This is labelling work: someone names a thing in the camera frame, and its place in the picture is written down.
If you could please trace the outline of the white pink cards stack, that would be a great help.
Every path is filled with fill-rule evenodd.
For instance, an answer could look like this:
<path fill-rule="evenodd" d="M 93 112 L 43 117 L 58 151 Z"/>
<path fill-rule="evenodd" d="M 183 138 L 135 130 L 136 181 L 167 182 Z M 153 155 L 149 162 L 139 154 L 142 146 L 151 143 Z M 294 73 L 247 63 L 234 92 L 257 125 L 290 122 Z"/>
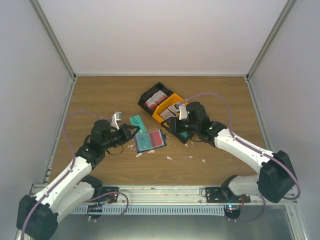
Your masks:
<path fill-rule="evenodd" d="M 176 112 L 175 105 L 168 106 L 163 112 L 160 113 L 160 117 L 166 120 L 170 117 L 177 117 L 179 114 Z"/>

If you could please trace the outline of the teal credit card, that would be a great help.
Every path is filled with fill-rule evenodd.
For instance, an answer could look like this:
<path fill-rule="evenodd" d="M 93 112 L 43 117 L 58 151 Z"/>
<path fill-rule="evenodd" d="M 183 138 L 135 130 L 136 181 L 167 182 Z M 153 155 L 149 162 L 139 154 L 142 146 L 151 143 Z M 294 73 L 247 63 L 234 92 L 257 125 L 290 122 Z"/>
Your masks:
<path fill-rule="evenodd" d="M 148 133 L 137 134 L 134 139 L 137 153 L 151 150 L 152 146 Z"/>
<path fill-rule="evenodd" d="M 145 127 L 140 115 L 135 115 L 135 116 L 130 117 L 129 121 L 133 126 L 139 127 L 138 134 L 144 134 L 147 132 L 147 128 Z"/>

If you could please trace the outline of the orange bin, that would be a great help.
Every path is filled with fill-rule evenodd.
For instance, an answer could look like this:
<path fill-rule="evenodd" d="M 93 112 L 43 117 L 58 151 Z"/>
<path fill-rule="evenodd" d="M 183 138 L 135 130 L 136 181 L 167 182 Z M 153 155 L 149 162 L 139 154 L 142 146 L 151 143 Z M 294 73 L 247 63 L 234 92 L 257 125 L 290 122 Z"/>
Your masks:
<path fill-rule="evenodd" d="M 177 117 L 179 114 L 176 112 L 171 112 L 170 109 L 174 107 L 175 104 L 183 102 L 184 100 L 176 93 L 173 93 L 166 99 L 164 99 L 154 110 L 152 117 L 159 123 L 170 117 Z"/>

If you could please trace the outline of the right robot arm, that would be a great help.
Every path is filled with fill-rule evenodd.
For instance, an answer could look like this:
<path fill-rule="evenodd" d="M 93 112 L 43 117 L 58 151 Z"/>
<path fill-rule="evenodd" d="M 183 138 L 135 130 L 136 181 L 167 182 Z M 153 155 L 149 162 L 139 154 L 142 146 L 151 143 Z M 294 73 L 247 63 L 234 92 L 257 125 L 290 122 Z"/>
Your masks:
<path fill-rule="evenodd" d="M 201 142 L 228 152 L 256 172 L 256 175 L 236 175 L 226 180 L 221 190 L 223 200 L 232 203 L 240 195 L 249 194 L 262 195 L 269 202 L 278 203 L 300 197 L 298 179 L 286 152 L 272 152 L 243 139 L 226 125 L 210 120 L 204 106 L 197 101 L 187 105 L 177 103 L 176 107 L 179 115 L 161 122 L 168 132 L 186 133 L 188 137 L 197 135 Z M 298 187 L 297 194 L 289 197 L 287 194 L 293 187 Z"/>

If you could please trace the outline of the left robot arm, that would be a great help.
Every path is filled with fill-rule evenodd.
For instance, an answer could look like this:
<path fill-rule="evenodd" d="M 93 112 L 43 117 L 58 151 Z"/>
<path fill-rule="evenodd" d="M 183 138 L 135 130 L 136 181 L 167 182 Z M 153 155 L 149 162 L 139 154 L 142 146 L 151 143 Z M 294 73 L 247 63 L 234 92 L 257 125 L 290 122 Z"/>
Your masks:
<path fill-rule="evenodd" d="M 83 145 L 73 151 L 67 167 L 46 187 L 34 195 L 25 195 L 18 205 L 16 227 L 19 239 L 49 240 L 59 224 L 77 206 L 103 197 L 102 182 L 90 173 L 105 158 L 110 148 L 134 138 L 140 127 L 115 120 L 97 120 Z"/>

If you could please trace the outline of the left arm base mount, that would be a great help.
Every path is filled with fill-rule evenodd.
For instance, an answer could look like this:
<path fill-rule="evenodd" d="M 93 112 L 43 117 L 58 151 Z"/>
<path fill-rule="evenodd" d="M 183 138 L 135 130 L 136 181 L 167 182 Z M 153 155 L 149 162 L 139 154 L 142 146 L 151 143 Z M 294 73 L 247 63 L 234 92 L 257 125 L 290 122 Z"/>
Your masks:
<path fill-rule="evenodd" d="M 125 208 L 117 209 L 118 186 L 102 186 L 99 191 L 93 194 L 95 200 L 89 200 L 84 204 L 77 206 L 71 214 L 84 215 L 88 221 L 102 221 L 103 215 L 113 215 L 113 218 L 119 218 Z"/>

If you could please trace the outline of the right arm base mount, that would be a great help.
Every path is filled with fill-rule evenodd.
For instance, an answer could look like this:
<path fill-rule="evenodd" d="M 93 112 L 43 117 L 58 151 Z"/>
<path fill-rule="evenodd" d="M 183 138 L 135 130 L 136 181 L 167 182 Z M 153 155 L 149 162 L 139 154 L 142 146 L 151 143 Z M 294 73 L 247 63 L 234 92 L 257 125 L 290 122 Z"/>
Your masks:
<path fill-rule="evenodd" d="M 251 202 L 246 194 L 235 195 L 228 187 L 216 186 L 205 187 L 200 190 L 200 195 L 207 203 L 225 203 L 223 206 L 224 216 L 228 220 L 237 220 L 241 215 L 241 209 Z"/>

